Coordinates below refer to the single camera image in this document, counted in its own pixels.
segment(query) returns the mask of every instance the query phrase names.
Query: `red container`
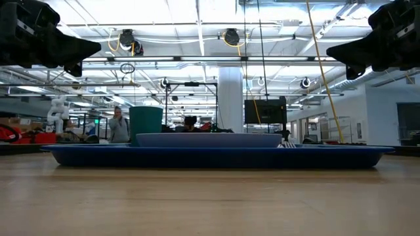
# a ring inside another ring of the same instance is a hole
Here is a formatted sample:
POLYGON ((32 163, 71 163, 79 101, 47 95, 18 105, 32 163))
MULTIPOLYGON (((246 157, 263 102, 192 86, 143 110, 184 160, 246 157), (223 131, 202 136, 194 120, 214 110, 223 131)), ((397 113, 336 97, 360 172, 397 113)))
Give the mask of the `red container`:
POLYGON ((35 136, 36 144, 55 144, 57 143, 55 133, 40 133, 35 136))

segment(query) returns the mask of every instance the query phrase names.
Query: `column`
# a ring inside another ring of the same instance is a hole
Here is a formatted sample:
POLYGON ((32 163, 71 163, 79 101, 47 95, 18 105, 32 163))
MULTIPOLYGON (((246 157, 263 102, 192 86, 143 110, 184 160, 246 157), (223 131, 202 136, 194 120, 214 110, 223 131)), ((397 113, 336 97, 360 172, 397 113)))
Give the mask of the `column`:
POLYGON ((231 128, 243 133, 243 96, 241 68, 219 68, 219 114, 220 128, 231 128))

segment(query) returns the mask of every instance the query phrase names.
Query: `table surface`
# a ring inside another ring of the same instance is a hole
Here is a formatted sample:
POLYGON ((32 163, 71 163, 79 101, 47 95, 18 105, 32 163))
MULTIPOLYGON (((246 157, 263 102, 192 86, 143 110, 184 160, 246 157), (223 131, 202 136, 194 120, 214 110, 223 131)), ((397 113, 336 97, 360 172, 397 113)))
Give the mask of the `table surface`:
POLYGON ((368 170, 60 167, 0 157, 4 235, 419 235, 420 158, 368 170))

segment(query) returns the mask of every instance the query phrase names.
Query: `black stand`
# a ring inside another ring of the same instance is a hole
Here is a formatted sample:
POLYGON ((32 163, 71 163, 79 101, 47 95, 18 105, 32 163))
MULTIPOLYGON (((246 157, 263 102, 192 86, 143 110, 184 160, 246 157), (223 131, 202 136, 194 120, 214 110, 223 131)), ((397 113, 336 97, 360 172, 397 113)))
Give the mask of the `black stand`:
POLYGON ((199 83, 199 82, 186 82, 186 83, 166 83, 165 84, 165 126, 168 125, 168 96, 171 95, 173 91, 175 91, 179 86, 185 86, 185 87, 198 87, 200 85, 204 85, 209 89, 209 91, 216 96, 216 124, 217 124, 217 114, 219 111, 219 98, 217 96, 218 94, 218 88, 217 83, 199 83), (171 89, 171 92, 169 92, 169 88, 171 85, 174 85, 175 87, 171 89), (214 85, 216 87, 216 93, 214 93, 208 85, 214 85))

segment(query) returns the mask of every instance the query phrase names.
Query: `person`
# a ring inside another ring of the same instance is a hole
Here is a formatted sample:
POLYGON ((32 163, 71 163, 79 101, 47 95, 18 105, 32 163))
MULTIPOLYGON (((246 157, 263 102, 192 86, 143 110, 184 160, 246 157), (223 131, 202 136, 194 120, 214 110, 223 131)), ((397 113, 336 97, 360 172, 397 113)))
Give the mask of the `person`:
POLYGON ((123 117, 121 108, 115 107, 114 117, 109 121, 111 128, 111 140, 113 144, 126 143, 130 140, 130 126, 128 119, 123 117))
POLYGON ((201 132, 199 128, 194 127, 197 123, 197 117, 185 117, 184 119, 184 131, 183 132, 201 132))

